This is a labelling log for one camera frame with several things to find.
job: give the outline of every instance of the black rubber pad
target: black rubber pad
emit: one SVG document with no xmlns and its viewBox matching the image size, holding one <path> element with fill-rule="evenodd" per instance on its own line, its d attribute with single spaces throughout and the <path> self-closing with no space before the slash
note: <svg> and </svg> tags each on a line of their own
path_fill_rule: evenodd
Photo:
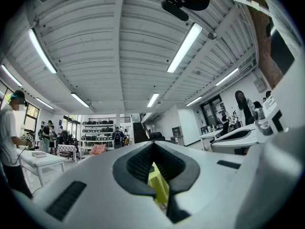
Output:
<svg viewBox="0 0 305 229">
<path fill-rule="evenodd" d="M 46 212 L 62 221 L 86 186 L 80 181 L 73 181 L 47 208 Z"/>
</svg>

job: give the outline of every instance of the chair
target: chair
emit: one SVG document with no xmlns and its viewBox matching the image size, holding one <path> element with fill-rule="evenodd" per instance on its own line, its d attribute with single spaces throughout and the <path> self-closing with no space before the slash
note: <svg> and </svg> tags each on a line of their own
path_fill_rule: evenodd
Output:
<svg viewBox="0 0 305 229">
<path fill-rule="evenodd" d="M 99 155 L 106 152 L 106 144 L 94 144 L 93 149 L 89 151 L 90 155 Z"/>
</svg>

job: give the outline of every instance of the woman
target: woman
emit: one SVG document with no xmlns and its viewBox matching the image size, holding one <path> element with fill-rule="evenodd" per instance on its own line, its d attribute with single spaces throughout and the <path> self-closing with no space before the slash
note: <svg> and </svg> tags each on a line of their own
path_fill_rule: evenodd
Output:
<svg viewBox="0 0 305 229">
<path fill-rule="evenodd" d="M 254 122 L 255 106 L 249 98 L 244 97 L 242 91 L 236 91 L 235 98 L 237 101 L 236 114 L 241 126 L 250 125 Z"/>
</svg>

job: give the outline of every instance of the ceiling light fixture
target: ceiling light fixture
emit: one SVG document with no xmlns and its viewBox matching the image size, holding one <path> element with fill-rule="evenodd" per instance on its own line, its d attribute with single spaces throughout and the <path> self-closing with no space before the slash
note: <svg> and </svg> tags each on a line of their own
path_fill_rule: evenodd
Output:
<svg viewBox="0 0 305 229">
<path fill-rule="evenodd" d="M 36 52 L 39 54 L 40 58 L 42 59 L 42 61 L 46 65 L 46 67 L 49 69 L 49 71 L 52 74 L 55 74 L 57 72 L 57 70 L 51 64 L 51 62 L 48 59 L 47 55 L 43 51 L 42 46 L 41 46 L 41 44 L 38 41 L 38 38 L 37 38 L 35 30 L 34 29 L 29 29 L 28 34 L 29 34 L 30 40 L 31 40 L 34 48 L 36 49 Z"/>
<path fill-rule="evenodd" d="M 42 101 L 39 98 L 36 98 L 37 101 L 41 102 L 42 104 L 46 105 L 47 107 L 49 107 L 50 109 L 54 109 L 52 106 L 48 105 L 47 103 L 45 103 L 44 101 Z"/>
<path fill-rule="evenodd" d="M 22 86 L 22 84 L 9 72 L 9 70 L 4 66 L 4 64 L 1 65 L 1 68 L 18 86 Z"/>
<path fill-rule="evenodd" d="M 197 97 L 195 100 L 191 101 L 189 104 L 187 104 L 186 106 L 190 106 L 191 104 L 197 102 L 199 99 L 201 99 L 202 97 Z"/>
<path fill-rule="evenodd" d="M 272 29 L 271 29 L 271 32 L 270 32 L 270 36 L 272 36 L 276 31 L 276 27 L 274 26 Z"/>
<path fill-rule="evenodd" d="M 192 44 L 196 40 L 196 38 L 199 36 L 200 32 L 202 31 L 202 27 L 197 24 L 193 23 L 187 32 L 181 46 L 179 47 L 177 53 L 175 54 L 170 66 L 167 68 L 167 72 L 174 73 L 179 64 L 181 63 L 182 59 L 186 55 L 186 53 L 191 48 Z"/>
<path fill-rule="evenodd" d="M 151 100 L 149 101 L 149 103 L 147 105 L 148 108 L 150 108 L 153 105 L 154 101 L 156 101 L 158 96 L 159 96 L 159 94 L 153 94 Z"/>
<path fill-rule="evenodd" d="M 80 102 L 82 105 L 84 105 L 85 107 L 89 108 L 89 105 L 87 105 L 85 103 L 85 101 L 83 101 L 76 93 L 71 93 L 71 95 L 78 101 Z"/>
<path fill-rule="evenodd" d="M 216 86 L 220 85 L 221 83 L 223 83 L 226 79 L 228 79 L 231 75 L 233 75 L 235 72 L 238 71 L 238 68 L 236 68 L 235 70 L 233 70 L 231 73 L 229 73 L 225 78 L 223 78 L 219 83 L 216 84 Z"/>
</svg>

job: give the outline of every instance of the white ceiling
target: white ceiling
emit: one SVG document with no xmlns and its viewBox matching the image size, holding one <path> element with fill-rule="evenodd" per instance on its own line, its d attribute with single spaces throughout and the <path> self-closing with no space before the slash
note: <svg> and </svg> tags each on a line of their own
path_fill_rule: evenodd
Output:
<svg viewBox="0 0 305 229">
<path fill-rule="evenodd" d="M 28 91 L 43 96 L 57 113 L 71 114 L 165 111 L 208 97 L 256 67 L 255 34 L 243 5 L 212 0 L 204 11 L 185 10 L 190 19 L 183 22 L 165 12 L 161 1 L 28 0 L 4 31 L 2 61 L 27 81 Z M 176 72 L 168 73 L 193 22 L 203 31 Z M 45 69 L 31 44 L 32 26 L 56 74 Z M 217 40 L 207 38 L 211 31 Z M 215 87 L 236 66 L 242 73 Z M 160 94 L 160 104 L 147 108 L 153 93 Z"/>
</svg>

